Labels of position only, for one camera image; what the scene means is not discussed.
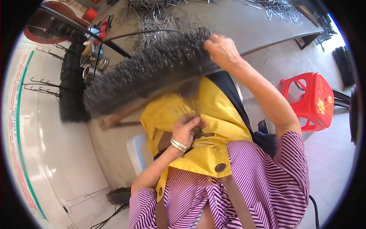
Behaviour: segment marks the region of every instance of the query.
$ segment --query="silver bracelet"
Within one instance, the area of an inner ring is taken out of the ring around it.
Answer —
[[[170,140],[170,143],[177,149],[179,149],[182,152],[186,152],[187,151],[187,147],[183,144],[180,144],[179,142],[177,142],[176,140],[173,139],[173,137]]]

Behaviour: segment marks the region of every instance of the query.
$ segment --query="red plastic stool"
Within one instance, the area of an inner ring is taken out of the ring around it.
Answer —
[[[299,80],[305,80],[306,86]],[[283,85],[282,95],[287,98],[288,90],[292,82],[297,82],[305,93],[300,101],[291,103],[298,118],[307,118],[302,131],[320,131],[328,128],[332,122],[334,109],[333,90],[320,73],[303,73],[290,79],[281,80]]]
[[[93,9],[93,8],[89,8],[81,17],[82,19],[86,20],[86,21],[93,21],[96,17],[98,16],[98,13]]]

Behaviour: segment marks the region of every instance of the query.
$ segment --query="green stripe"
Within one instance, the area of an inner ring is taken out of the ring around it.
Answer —
[[[32,188],[32,185],[30,184],[30,180],[29,180],[29,177],[28,177],[28,173],[27,173],[27,170],[25,168],[22,147],[20,145],[20,127],[19,127],[19,123],[20,123],[19,122],[20,96],[22,95],[22,89],[23,89],[22,83],[24,81],[25,73],[27,72],[28,65],[29,65],[30,60],[32,59],[33,53],[34,53],[34,51],[31,52],[31,54],[29,56],[29,59],[28,59],[28,62],[27,62],[27,65],[25,66],[24,73],[23,73],[23,76],[22,76],[22,80],[21,80],[21,83],[20,83],[20,88],[19,88],[18,103],[17,103],[17,106],[16,106],[16,141],[17,141],[17,145],[18,145],[20,163],[22,164],[22,169],[23,169],[23,173],[24,173],[24,176],[25,176],[25,180],[27,181],[27,184],[28,184],[28,188],[30,190],[30,193],[33,196],[34,201],[36,202],[36,205],[37,205],[38,209],[42,213],[43,217],[46,219],[46,216],[43,213],[43,211],[41,209],[41,206],[40,206],[40,203],[38,202],[37,197],[36,197],[36,195],[34,193],[34,190]]]

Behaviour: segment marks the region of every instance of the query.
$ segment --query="wire brush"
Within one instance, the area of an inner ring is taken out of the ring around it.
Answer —
[[[83,68],[80,67],[81,53],[84,51],[84,36],[75,34],[74,39],[65,54],[60,79],[59,109],[62,122],[87,122],[90,115],[83,103],[83,93],[86,88],[81,77]]]
[[[163,93],[177,90],[184,82],[219,71],[203,48],[209,36],[204,27],[169,33],[141,53],[113,66],[86,88],[86,110],[96,118],[131,107],[136,100],[143,101],[142,106]]]

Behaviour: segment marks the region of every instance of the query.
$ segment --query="hand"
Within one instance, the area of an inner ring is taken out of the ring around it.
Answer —
[[[190,118],[195,117],[195,114],[187,114]],[[189,149],[193,142],[193,131],[192,129],[196,127],[199,123],[201,123],[201,128],[206,128],[207,123],[201,117],[195,117],[191,121],[187,121],[187,119],[182,116],[178,119],[178,121],[173,125],[173,139],[184,145]]]
[[[231,72],[244,61],[233,40],[222,35],[212,34],[205,41],[204,49],[210,53],[211,60],[227,72]]]

